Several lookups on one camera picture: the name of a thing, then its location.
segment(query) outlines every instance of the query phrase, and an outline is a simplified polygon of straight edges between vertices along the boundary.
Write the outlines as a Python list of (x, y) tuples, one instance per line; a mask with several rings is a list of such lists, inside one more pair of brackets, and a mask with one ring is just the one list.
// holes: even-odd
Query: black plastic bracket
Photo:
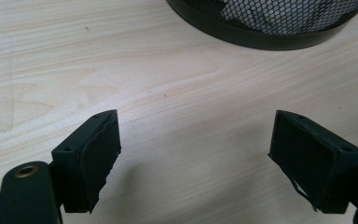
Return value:
[(121, 152), (117, 111), (92, 116), (52, 150), (53, 162), (24, 163), (7, 172), (0, 224), (62, 223), (68, 213), (92, 211)]
[(326, 214), (358, 208), (358, 147), (304, 116), (277, 111), (269, 156), (296, 191)]

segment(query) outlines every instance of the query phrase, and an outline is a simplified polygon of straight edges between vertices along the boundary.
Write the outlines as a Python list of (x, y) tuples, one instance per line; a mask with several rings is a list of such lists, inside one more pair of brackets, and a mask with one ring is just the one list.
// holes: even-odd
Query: black rim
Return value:
[(187, 22), (209, 35), (227, 42), (253, 49), (290, 50), (303, 49), (323, 43), (338, 33), (347, 24), (304, 35), (266, 35), (244, 30), (233, 25), (216, 21), (189, 6), (183, 0), (167, 0), (171, 7)]

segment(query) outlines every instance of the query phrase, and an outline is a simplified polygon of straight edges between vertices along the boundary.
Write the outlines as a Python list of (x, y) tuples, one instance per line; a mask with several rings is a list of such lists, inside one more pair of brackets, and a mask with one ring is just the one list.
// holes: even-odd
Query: wooden table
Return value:
[(122, 154), (64, 223), (351, 223), (312, 211), (269, 159), (275, 111), (358, 146), (358, 15), (321, 45), (235, 46), (164, 0), (0, 1), (0, 184), (117, 109)]

